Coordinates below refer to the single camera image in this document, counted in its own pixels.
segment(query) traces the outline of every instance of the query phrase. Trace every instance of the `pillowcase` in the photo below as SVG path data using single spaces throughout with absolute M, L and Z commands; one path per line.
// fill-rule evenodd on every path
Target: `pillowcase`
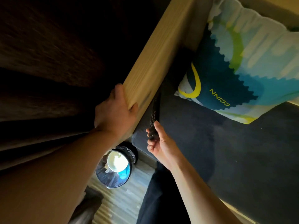
M 299 96 L 299 32 L 215 0 L 203 38 L 175 95 L 249 124 Z

